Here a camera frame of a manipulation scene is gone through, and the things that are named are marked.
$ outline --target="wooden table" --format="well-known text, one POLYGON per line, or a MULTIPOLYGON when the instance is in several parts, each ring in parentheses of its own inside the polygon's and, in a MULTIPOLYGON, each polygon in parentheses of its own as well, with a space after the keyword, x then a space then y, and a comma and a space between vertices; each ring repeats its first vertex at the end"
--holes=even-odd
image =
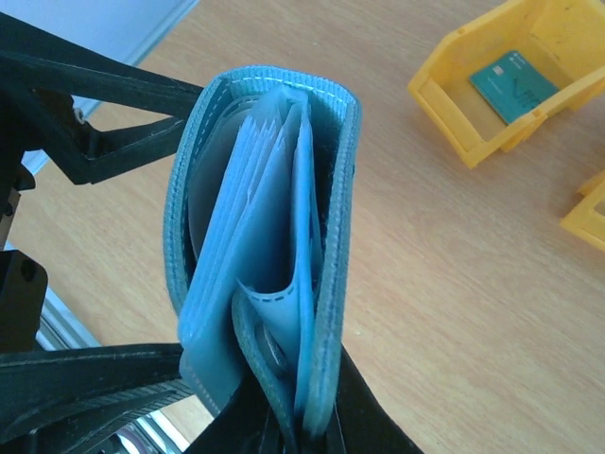
MULTIPOLYGON (((442 36, 497 0, 203 0, 143 67, 204 85, 249 63, 348 85, 365 116, 344 343, 426 453, 600 453, 605 255, 558 225, 605 168, 603 100, 468 170, 406 91, 442 36)), ((104 105, 99 128, 155 115, 104 105)), ((95 186, 54 165, 10 240, 106 344, 174 341, 162 217, 172 158, 95 186)), ((188 439, 195 399, 168 409, 188 439)))

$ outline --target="blue wallet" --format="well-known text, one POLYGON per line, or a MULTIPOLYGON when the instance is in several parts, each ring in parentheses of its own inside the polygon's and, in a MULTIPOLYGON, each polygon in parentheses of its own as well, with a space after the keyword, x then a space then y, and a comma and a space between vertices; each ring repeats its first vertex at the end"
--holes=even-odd
POLYGON ((237 68, 185 127, 164 213, 181 374, 217 415, 248 368, 285 443, 333 413, 361 106, 328 79, 237 68))

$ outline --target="teal card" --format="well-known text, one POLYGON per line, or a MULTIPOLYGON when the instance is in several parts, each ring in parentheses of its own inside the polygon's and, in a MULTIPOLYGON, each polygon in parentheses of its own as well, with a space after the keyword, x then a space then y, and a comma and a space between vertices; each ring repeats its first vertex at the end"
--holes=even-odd
POLYGON ((507 124, 559 91, 516 50, 474 73, 470 80, 507 124))

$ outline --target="wooden surface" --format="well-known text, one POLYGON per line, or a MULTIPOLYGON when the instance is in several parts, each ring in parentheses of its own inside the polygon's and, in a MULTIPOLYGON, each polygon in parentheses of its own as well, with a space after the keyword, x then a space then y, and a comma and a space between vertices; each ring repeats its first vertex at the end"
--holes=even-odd
MULTIPOLYGON (((601 453, 605 255, 558 225, 605 168, 605 104, 548 120, 468 170, 406 85, 443 35, 496 0, 203 0, 143 63, 200 85, 273 63, 348 85, 364 106, 344 342, 426 453, 601 453)), ((101 128, 152 118, 105 105, 101 128)), ((173 341, 164 289, 172 158, 96 186, 53 165, 11 240, 106 344, 173 341)), ((187 438, 208 423, 168 411, 187 438)))

